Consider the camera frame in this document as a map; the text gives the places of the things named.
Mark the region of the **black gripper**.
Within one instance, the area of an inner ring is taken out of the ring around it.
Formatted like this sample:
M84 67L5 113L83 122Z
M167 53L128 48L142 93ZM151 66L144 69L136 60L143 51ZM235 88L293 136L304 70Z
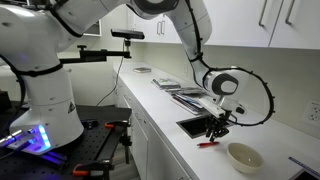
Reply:
M229 120L229 117L229 112L219 118L213 115L210 116L208 122L206 123L206 135L210 136L210 142L214 142L214 136L217 136L217 138L222 138L224 135L229 133L229 130L227 129L227 121Z

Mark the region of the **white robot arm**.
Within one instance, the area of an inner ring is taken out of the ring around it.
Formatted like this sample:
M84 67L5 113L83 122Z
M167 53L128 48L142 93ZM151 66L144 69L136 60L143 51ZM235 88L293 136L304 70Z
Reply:
M235 70L215 70L202 60L201 46L212 32L203 0L49 0L41 10L3 3L0 55L25 82L30 102L10 130L29 133L26 153L42 155L82 135L71 80L57 54L120 5L146 20L165 14L181 39L196 84L214 95L239 92L241 76Z

